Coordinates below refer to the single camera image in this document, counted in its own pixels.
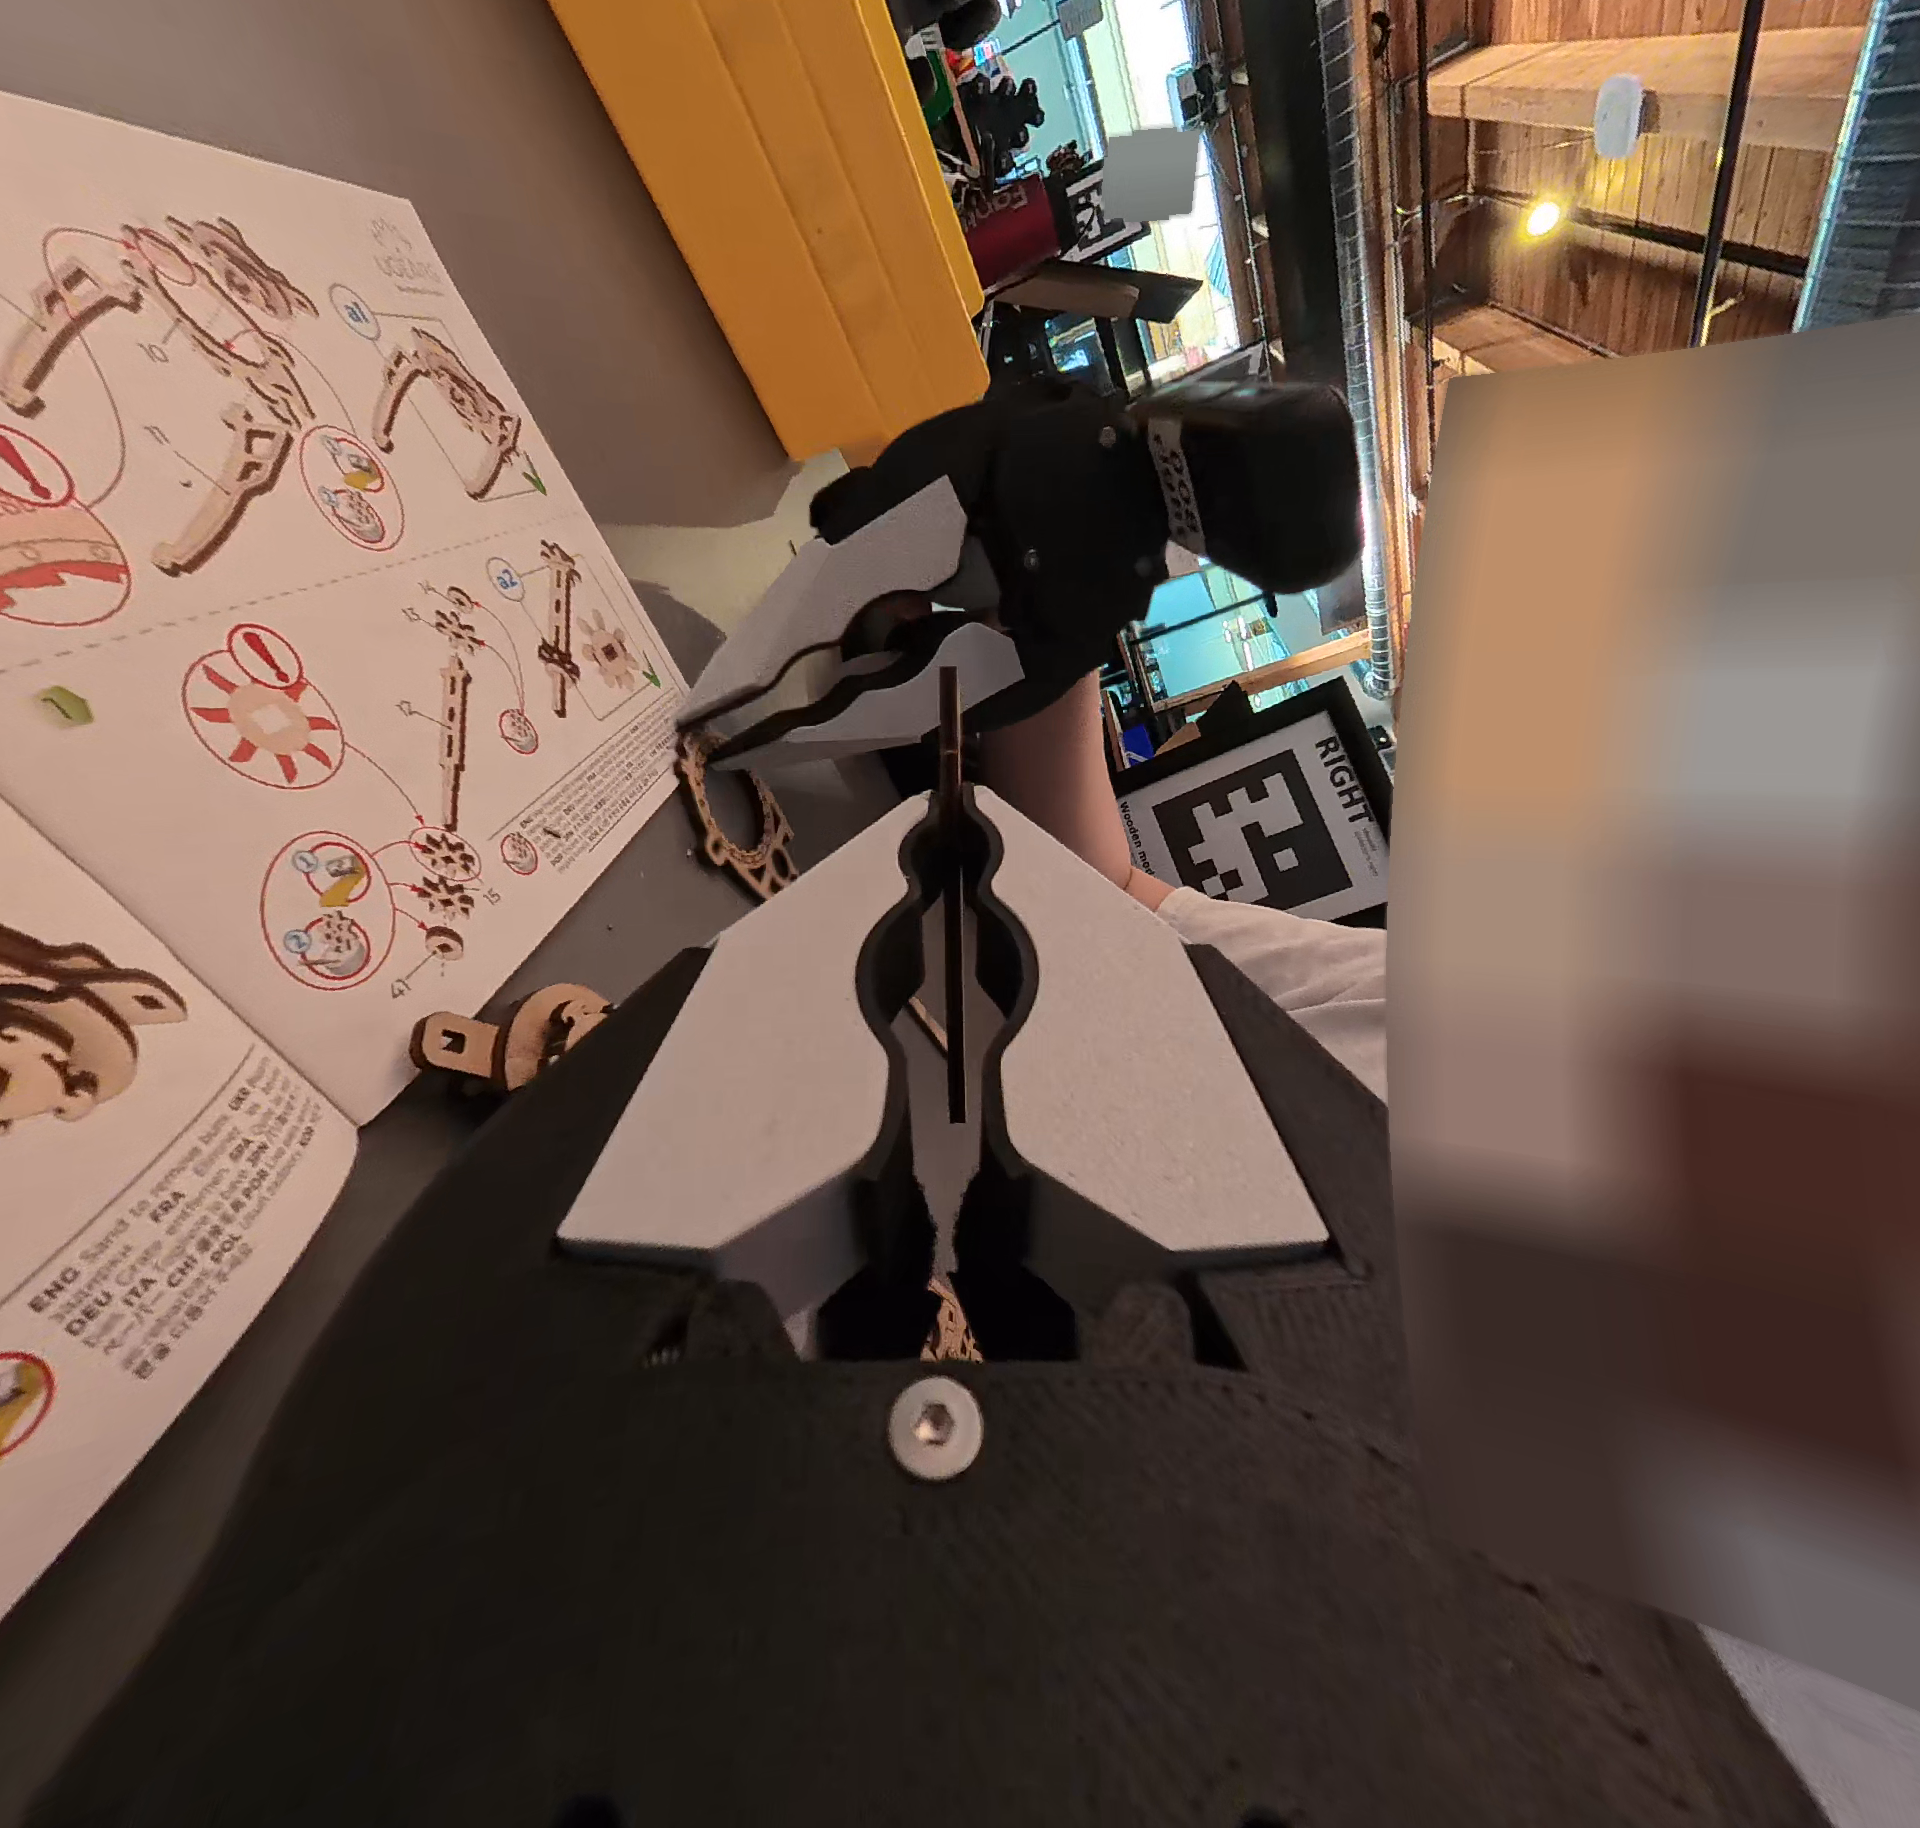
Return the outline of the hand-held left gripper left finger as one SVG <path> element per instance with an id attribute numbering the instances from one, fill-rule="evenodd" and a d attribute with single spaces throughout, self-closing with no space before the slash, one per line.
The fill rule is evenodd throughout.
<path id="1" fill-rule="evenodd" d="M 931 1273 L 898 1020 L 938 870 L 918 796 L 726 928 L 589 1168 L 559 1244 L 722 1281 Z"/>

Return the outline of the small round wooden assembly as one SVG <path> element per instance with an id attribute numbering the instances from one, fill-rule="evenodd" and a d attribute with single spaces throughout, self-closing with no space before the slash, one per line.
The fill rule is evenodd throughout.
<path id="1" fill-rule="evenodd" d="M 409 1056 L 421 1071 L 507 1096 L 562 1061 L 612 1010 L 612 1001 L 580 983 L 538 988 L 500 1023 L 440 1010 L 418 1020 Z"/>

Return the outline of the open instruction booklet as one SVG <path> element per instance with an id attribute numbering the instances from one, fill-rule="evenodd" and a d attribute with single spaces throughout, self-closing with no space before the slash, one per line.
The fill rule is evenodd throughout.
<path id="1" fill-rule="evenodd" d="M 398 198 L 2 118 L 2 1608 L 675 792 L 683 682 Z"/>

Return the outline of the wooden ceiling beam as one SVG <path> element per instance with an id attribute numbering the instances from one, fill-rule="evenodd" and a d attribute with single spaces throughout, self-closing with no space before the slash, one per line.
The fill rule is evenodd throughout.
<path id="1" fill-rule="evenodd" d="M 1763 150 L 1831 155 L 1866 31 L 1763 31 L 1741 139 Z M 1739 32 L 1484 45 L 1427 70 L 1427 111 L 1441 120 L 1590 132 L 1599 90 L 1629 75 L 1642 85 L 1650 133 L 1716 141 L 1725 126 Z"/>

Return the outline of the slender curved wooden part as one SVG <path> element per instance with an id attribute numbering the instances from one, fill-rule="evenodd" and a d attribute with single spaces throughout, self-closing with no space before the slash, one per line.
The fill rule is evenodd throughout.
<path id="1" fill-rule="evenodd" d="M 947 1121 L 970 1116 L 969 1058 L 969 903 L 966 903 L 964 704 L 953 665 L 938 669 L 938 870 L 943 906 L 943 1001 L 947 1049 Z"/>

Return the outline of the black ceiling pole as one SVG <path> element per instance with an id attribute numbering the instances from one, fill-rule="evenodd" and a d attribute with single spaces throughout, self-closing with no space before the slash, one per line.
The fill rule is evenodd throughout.
<path id="1" fill-rule="evenodd" d="M 1716 286 L 1725 254 L 1725 232 L 1739 187 L 1741 148 L 1761 49 L 1767 4 L 1768 0 L 1743 0 L 1741 4 L 1741 28 L 1737 34 L 1725 118 L 1712 162 L 1710 212 L 1702 235 L 1693 286 L 1693 314 L 1687 338 L 1689 349 L 1703 348 L 1710 342 L 1710 331 L 1719 316 Z"/>

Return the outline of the wooden ring frame part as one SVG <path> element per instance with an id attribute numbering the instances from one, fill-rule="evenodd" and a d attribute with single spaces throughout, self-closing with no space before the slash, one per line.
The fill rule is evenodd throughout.
<path id="1" fill-rule="evenodd" d="M 763 781 L 707 765 L 707 735 L 675 737 L 675 796 L 690 828 L 690 854 L 754 903 L 777 898 L 799 877 L 795 833 Z"/>

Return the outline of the person's right forearm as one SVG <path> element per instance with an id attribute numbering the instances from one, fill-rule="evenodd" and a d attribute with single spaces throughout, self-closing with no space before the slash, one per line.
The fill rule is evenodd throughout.
<path id="1" fill-rule="evenodd" d="M 1170 885 L 1133 862 L 1108 769 L 1097 676 L 1044 712 L 980 737 L 985 789 L 1148 911 Z"/>

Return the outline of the black framed marker board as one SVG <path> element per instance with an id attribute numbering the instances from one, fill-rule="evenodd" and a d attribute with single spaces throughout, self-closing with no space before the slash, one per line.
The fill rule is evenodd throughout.
<path id="1" fill-rule="evenodd" d="M 1396 786 L 1347 682 L 1195 729 L 1116 776 L 1135 867 L 1210 901 L 1385 928 Z"/>

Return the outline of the stack of yellow bins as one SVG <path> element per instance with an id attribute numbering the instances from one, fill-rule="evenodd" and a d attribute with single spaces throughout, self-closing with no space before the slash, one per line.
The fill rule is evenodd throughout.
<path id="1" fill-rule="evenodd" d="M 870 466 L 991 384 L 884 0 L 547 0 L 783 449 Z"/>

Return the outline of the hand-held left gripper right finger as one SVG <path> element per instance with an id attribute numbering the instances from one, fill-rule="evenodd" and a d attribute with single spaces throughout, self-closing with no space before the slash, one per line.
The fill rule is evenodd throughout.
<path id="1" fill-rule="evenodd" d="M 1148 1281 L 1284 1264 L 1330 1232 L 1180 937 L 985 789 L 964 1272 Z"/>

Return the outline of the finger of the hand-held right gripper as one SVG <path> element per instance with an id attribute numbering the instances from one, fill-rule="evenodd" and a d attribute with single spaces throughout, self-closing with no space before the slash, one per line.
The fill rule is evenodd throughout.
<path id="1" fill-rule="evenodd" d="M 943 673 L 963 710 L 1022 683 L 1013 639 L 978 618 L 927 615 L 870 659 L 807 657 L 770 694 L 721 713 L 721 768 L 783 776 L 799 765 L 913 746 L 936 732 Z"/>
<path id="2" fill-rule="evenodd" d="M 812 733 L 870 720 L 864 699 L 901 686 L 901 659 L 867 666 L 841 644 L 872 604 L 931 598 L 964 562 L 966 511 L 936 479 L 841 542 L 811 541 L 705 669 L 710 733 Z"/>

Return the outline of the red printed sign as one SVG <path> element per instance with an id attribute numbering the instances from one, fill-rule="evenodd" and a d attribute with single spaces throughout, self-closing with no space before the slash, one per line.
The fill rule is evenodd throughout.
<path id="1" fill-rule="evenodd" d="M 1028 177 L 991 190 L 969 190 L 958 219 L 988 296 L 1078 245 L 1073 204 L 1058 179 Z"/>

